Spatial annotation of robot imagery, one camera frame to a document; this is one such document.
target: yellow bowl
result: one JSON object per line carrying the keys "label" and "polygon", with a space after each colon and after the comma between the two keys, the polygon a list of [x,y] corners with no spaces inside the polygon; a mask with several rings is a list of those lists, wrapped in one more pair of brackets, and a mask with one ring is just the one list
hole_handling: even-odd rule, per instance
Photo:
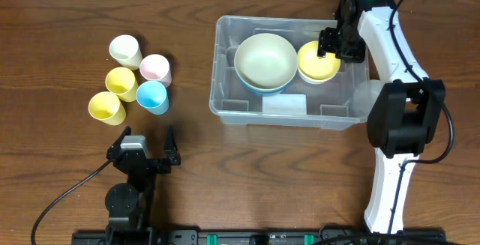
{"label": "yellow bowl", "polygon": [[317,57],[318,41],[306,43],[298,51],[298,71],[306,82],[321,84],[333,78],[340,69],[341,61],[335,54],[327,53],[325,58]]}

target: white bowl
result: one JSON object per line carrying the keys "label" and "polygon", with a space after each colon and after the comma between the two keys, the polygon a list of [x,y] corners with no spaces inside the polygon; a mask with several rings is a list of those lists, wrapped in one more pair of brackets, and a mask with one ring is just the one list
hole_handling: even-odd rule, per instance
{"label": "white bowl", "polygon": [[276,34],[256,34],[243,41],[234,58],[235,71],[252,91],[260,94],[281,92],[295,77],[297,52]]}

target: cable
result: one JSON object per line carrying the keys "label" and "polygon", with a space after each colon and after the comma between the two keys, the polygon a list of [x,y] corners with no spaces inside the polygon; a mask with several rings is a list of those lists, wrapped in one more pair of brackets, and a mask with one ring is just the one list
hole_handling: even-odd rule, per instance
{"label": "cable", "polygon": [[30,241],[32,242],[31,245],[36,245],[36,243],[35,243],[35,233],[37,232],[38,225],[40,224],[41,220],[45,217],[47,212],[49,212],[58,202],[60,202],[60,200],[62,200],[69,193],[73,192],[76,188],[82,186],[87,181],[90,181],[94,176],[96,176],[98,173],[100,173],[102,170],[104,170],[104,168],[107,167],[111,162],[112,162],[111,160],[108,160],[106,163],[104,163],[102,166],[100,166],[97,170],[95,170],[95,172],[91,173],[88,177],[86,177],[83,181],[80,181],[77,185],[68,189],[65,193],[62,193],[61,196],[59,196],[50,205],[48,205],[48,207],[45,208],[45,210],[42,212],[42,214],[40,214],[37,221],[33,225],[33,229],[31,231],[31,236],[30,236]]}
{"label": "cable", "polygon": [[400,194],[401,182],[402,182],[402,177],[404,176],[403,173],[405,172],[405,166],[409,163],[434,164],[434,163],[440,162],[441,160],[445,159],[447,157],[447,155],[449,155],[450,150],[453,147],[453,141],[454,141],[454,137],[455,137],[455,135],[454,135],[455,131],[454,131],[454,127],[453,127],[452,117],[450,116],[450,112],[448,111],[446,105],[444,104],[444,102],[441,101],[441,99],[439,99],[432,92],[432,90],[430,90],[428,85],[426,85],[425,82],[412,70],[412,66],[408,64],[408,61],[406,60],[405,55],[402,52],[402,50],[400,48],[400,45],[398,44],[397,38],[395,37],[395,33],[394,33],[394,28],[395,27],[393,25],[393,19],[394,19],[395,13],[397,12],[398,8],[400,7],[400,5],[402,4],[403,1],[404,0],[398,1],[397,6],[395,6],[395,8],[393,9],[393,11],[391,12],[391,15],[390,15],[390,20],[388,22],[388,29],[390,31],[391,39],[393,40],[395,48],[398,51],[398,55],[402,59],[402,62],[405,65],[406,70],[413,76],[413,78],[415,78],[418,81],[418,83],[421,83],[424,86],[424,89],[429,94],[432,95],[433,100],[440,105],[440,108],[442,109],[442,111],[445,114],[445,117],[447,119],[448,128],[449,128],[448,129],[449,137],[448,137],[448,144],[447,144],[447,147],[445,148],[445,151],[438,158],[433,159],[433,160],[406,160],[400,166],[400,176],[398,178],[398,184],[397,184],[397,189],[396,189],[396,192],[395,192],[394,204],[393,204],[393,208],[391,209],[390,223],[388,225],[388,230],[389,230],[388,233],[389,234],[392,233],[391,230],[392,230],[392,227],[393,227],[393,220],[394,220],[394,216],[395,216],[395,211],[397,209],[398,195]]}
{"label": "cable", "polygon": [[434,239],[427,239],[427,238],[420,238],[412,235],[394,235],[394,234],[363,234],[363,235],[350,235],[350,236],[337,236],[335,238],[325,239],[319,242],[316,242],[312,245],[325,245],[325,244],[333,244],[334,242],[338,241],[359,241],[365,239],[376,238],[379,240],[389,239],[389,240],[396,240],[396,241],[410,241],[415,242],[414,244],[441,244],[441,245],[457,245],[452,242],[448,241],[436,241]]}

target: green connector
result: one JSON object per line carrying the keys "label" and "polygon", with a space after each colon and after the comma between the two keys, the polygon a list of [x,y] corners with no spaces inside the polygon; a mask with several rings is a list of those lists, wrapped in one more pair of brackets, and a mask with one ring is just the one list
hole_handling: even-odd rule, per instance
{"label": "green connector", "polygon": [[312,245],[312,244],[315,243],[315,236],[314,235],[305,235],[304,240],[305,240],[304,245]]}
{"label": "green connector", "polygon": [[207,245],[217,245],[217,244],[218,244],[217,235],[207,235]]}

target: blue cup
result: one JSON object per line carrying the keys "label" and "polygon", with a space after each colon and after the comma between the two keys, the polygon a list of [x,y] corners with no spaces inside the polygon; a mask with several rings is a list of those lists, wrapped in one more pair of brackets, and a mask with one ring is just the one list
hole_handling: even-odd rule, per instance
{"label": "blue cup", "polygon": [[167,89],[157,81],[147,81],[138,87],[136,101],[155,115],[164,114],[169,107]]}

